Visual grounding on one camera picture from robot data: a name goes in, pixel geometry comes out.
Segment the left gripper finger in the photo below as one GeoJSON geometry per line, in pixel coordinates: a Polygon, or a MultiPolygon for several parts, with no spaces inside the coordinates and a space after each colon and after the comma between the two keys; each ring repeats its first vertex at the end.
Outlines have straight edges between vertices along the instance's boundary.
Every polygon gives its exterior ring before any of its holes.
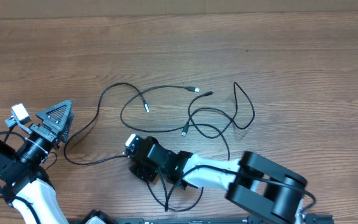
{"type": "Polygon", "coordinates": [[[57,130],[58,133],[62,133],[66,130],[67,126],[71,126],[73,120],[72,106],[73,102],[71,100],[65,100],[36,113],[36,117],[41,119],[43,124],[57,130]]]}
{"type": "Polygon", "coordinates": [[[68,135],[69,135],[70,128],[71,128],[71,124],[73,122],[73,118],[74,118],[74,114],[73,114],[72,111],[70,111],[69,114],[68,114],[67,120],[65,122],[65,125],[63,127],[63,131],[61,132],[61,135],[60,135],[61,142],[64,142],[64,143],[67,142],[68,135]]]}

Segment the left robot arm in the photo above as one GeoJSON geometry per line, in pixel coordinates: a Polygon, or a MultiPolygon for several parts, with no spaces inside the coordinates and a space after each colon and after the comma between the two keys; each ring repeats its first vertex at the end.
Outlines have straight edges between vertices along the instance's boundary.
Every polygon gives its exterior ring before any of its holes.
{"type": "Polygon", "coordinates": [[[0,194],[18,210],[26,223],[67,223],[55,189],[41,166],[49,154],[66,142],[74,118],[73,102],[65,100],[36,114],[40,124],[31,122],[23,104],[11,108],[9,129],[20,127],[28,134],[15,150],[0,140],[0,194]]]}

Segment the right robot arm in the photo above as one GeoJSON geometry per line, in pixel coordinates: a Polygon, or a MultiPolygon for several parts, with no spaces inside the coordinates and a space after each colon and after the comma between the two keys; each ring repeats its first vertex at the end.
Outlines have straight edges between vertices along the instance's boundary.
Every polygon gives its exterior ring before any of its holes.
{"type": "Polygon", "coordinates": [[[299,223],[307,181],[301,175],[246,151],[241,159],[217,161],[165,149],[153,137],[131,134],[124,154],[131,172],[144,182],[157,176],[173,188],[216,188],[226,199],[266,223],[299,223]]]}

